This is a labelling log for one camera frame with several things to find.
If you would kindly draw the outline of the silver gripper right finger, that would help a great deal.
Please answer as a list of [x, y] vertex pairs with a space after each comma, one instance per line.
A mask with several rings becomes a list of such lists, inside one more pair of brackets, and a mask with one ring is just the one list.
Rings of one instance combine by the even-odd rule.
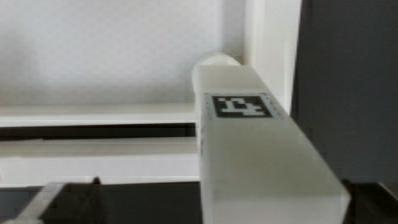
[[398, 183], [344, 181], [352, 201], [344, 224], [398, 224]]

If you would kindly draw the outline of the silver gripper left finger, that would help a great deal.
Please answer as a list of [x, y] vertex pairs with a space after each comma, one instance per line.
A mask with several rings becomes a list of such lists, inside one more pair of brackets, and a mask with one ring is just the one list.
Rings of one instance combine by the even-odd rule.
[[11, 224], [107, 224], [102, 181], [50, 183]]

